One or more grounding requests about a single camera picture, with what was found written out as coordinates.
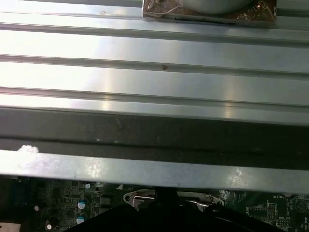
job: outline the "metal surface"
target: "metal surface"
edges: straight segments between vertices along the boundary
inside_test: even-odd
[[[180,201],[191,202],[197,206],[197,208],[204,212],[205,208],[210,205],[224,205],[223,200],[216,198],[207,193],[197,192],[177,192]],[[149,204],[149,202],[155,200],[155,190],[142,189],[135,192],[127,193],[123,196],[123,201],[133,206],[137,210]]]
[[[272,29],[144,20],[134,7],[0,11],[0,106],[309,125],[306,1],[278,1]]]
[[[0,171],[56,179],[308,194],[309,171],[0,151]]]
[[[240,9],[252,0],[179,0],[188,9],[206,14],[225,14]]]

